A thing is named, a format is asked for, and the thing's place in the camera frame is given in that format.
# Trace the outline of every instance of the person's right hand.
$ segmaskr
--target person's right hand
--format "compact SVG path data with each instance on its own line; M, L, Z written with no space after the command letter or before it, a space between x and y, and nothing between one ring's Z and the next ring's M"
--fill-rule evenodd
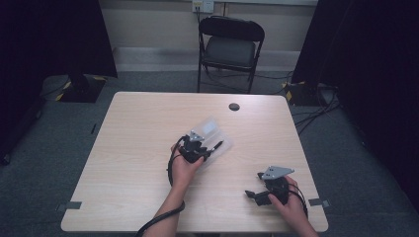
M292 178L285 176L290 185L290 190L298 193L297 183ZM280 212L284 221L298 233L299 236L318 236L314 228L308 222L302 208L301 201L293 194L289 195L287 204L283 205L274 195L268 195L272 205Z

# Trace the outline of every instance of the person's left hand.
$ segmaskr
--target person's left hand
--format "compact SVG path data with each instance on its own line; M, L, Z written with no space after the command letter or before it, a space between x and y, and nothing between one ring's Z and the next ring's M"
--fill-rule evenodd
M175 160L172 164L173 188L187 189L191 181L194 179L198 168L204 163L204 157L200 157L195 163L189 163L179 152L179 147L172 146L175 149Z

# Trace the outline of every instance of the table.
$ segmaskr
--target table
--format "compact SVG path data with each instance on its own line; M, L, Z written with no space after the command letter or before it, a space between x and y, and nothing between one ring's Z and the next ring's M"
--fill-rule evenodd
M231 111L236 103L239 111ZM179 232L290 231L271 205L257 206L245 190L265 191L257 178L268 166L295 169L306 199L318 193L286 99L280 96L192 93L116 93L67 209L64 231L136 232L166 198L170 147L213 117L233 145L198 173L185 197ZM328 228L321 205L309 220Z

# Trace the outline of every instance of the chair seat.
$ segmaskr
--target chair seat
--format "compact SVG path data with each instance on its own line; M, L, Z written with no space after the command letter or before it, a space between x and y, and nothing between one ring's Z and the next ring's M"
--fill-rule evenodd
M203 63L250 69L253 66L255 48L253 41L211 37L203 56Z

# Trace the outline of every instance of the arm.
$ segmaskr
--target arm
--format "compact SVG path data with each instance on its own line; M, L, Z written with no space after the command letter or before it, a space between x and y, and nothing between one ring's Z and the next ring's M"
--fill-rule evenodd
M172 165L173 186L167 198L163 201L155 216L163 214L181 206L185 194L192 182L198 168L204 163L204 158L200 158L197 162L191 164L180 155L177 147L175 151L175 160ZM163 219L150 226L143 236L175 236L178 227L179 213Z
M286 176L289 184L296 186L296 181ZM290 186L290 190L297 192L296 188ZM301 202L295 195L290 195L288 203L283 205L275 196L268 195L272 205L280 212L287 224L301 237L317 237L318 234L308 221L302 209Z

